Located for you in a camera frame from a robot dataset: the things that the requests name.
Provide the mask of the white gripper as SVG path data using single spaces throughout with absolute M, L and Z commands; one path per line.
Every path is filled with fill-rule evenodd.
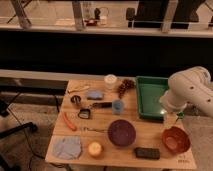
M 172 126 L 174 126 L 178 120 L 181 120 L 184 118 L 184 112 L 180 113 L 165 113 L 163 116 L 163 125 L 165 129 L 170 129 Z

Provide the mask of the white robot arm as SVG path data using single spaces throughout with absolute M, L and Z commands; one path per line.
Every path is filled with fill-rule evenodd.
M 172 74 L 159 102 L 165 110 L 163 124 L 166 129 L 175 125 L 177 114 L 184 111 L 187 103 L 213 117 L 213 82 L 209 71 L 197 66 Z

